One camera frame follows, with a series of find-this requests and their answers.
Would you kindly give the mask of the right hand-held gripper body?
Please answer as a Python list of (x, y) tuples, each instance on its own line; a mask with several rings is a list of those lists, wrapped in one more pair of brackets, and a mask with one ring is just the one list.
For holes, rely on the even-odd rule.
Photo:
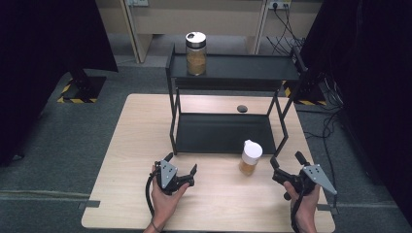
[(333, 195), (337, 194), (337, 190), (320, 164), (306, 165), (300, 170), (298, 175), (289, 174), (282, 170), (279, 165), (275, 165), (272, 179), (279, 184), (289, 182), (296, 192), (302, 192), (304, 195), (310, 194), (316, 184)]

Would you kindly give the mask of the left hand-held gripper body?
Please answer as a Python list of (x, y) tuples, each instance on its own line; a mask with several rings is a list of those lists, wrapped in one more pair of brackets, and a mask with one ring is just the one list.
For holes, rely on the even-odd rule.
[(194, 177), (190, 174), (178, 177), (178, 168), (170, 162), (160, 160), (154, 165), (157, 185), (166, 195), (171, 195), (173, 192), (178, 191), (185, 183), (194, 186)]

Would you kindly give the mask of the white lid glass jar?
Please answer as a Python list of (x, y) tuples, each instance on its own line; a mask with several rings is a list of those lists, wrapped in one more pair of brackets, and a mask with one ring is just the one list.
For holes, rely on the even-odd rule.
[(239, 162), (239, 170), (246, 176), (251, 176), (255, 171), (260, 157), (262, 156), (262, 147), (260, 144), (247, 140)]

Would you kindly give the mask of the silver lid glass jar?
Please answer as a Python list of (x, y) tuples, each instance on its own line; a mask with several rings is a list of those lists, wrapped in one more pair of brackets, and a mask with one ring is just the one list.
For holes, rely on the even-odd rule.
[(191, 75), (201, 75), (206, 71), (206, 35), (190, 32), (186, 35), (187, 70)]

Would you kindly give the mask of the black metal rack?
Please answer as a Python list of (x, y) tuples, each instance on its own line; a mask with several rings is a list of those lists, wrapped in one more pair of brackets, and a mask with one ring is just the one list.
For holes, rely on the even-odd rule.
[[(170, 51), (166, 77), (172, 112), (169, 137), (174, 153), (240, 153), (246, 140), (259, 143), (265, 154), (276, 156), (287, 139), (287, 112), (308, 68), (298, 48), (288, 56), (209, 54), (206, 72), (191, 75), (183, 53)], [(270, 113), (184, 113), (182, 90), (270, 91), (268, 109), (279, 116), (283, 139), (274, 141)]]

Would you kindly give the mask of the person's left hand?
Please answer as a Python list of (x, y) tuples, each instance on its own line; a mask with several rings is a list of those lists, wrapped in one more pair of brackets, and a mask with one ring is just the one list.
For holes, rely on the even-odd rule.
[(155, 225), (165, 226), (170, 217), (175, 213), (180, 199), (183, 197), (189, 184), (185, 183), (178, 191), (172, 195), (166, 195), (157, 185), (156, 178), (153, 179), (152, 200), (154, 206), (154, 216), (152, 222)]

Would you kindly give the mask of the person's right hand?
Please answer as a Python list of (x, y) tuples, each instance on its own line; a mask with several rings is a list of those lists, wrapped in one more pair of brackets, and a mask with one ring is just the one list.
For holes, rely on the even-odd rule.
[[(284, 188), (291, 197), (291, 204), (293, 205), (299, 197), (299, 194), (295, 191), (290, 182), (284, 182)], [(295, 214), (295, 220), (297, 226), (315, 226), (315, 212), (317, 204), (320, 198), (320, 186), (315, 185), (313, 191), (302, 197), (300, 206)]]

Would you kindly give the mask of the black stand base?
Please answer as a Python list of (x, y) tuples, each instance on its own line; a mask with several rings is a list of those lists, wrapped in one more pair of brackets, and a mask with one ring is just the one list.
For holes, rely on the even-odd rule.
[(71, 79), (63, 87), (58, 103), (95, 103), (106, 77), (89, 76), (83, 69), (70, 72)]
[[(283, 87), (285, 90), (285, 95), (291, 97), (292, 92), (296, 86), (296, 82), (287, 81), (283, 82)], [(299, 92), (293, 98), (295, 104), (314, 106), (326, 105), (326, 98), (321, 90), (320, 86), (316, 83), (305, 83), (300, 87)]]

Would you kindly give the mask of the grey floor tape strip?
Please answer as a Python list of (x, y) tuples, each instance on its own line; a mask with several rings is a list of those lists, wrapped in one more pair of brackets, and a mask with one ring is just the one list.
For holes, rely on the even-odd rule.
[(97, 200), (86, 200), (81, 202), (78, 206), (79, 210), (84, 210), (85, 208), (99, 208), (100, 201)]

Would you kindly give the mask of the black curtain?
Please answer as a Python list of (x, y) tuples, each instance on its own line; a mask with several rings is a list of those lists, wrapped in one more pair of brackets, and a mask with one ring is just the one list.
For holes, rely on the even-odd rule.
[(346, 118), (412, 225), (412, 0), (323, 0), (301, 50), (340, 88)]
[(96, 0), (0, 0), (0, 166), (60, 78), (84, 69), (118, 70)]

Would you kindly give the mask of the beige office desk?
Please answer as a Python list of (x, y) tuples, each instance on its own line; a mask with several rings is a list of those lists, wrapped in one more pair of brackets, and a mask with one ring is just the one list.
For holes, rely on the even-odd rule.
[(305, 38), (324, 0), (292, 0), (285, 10), (270, 0), (149, 0), (130, 7), (127, 0), (95, 0), (118, 62), (158, 64), (168, 41), (179, 49), (185, 35), (207, 35), (211, 53), (269, 53), (266, 38), (286, 44)]

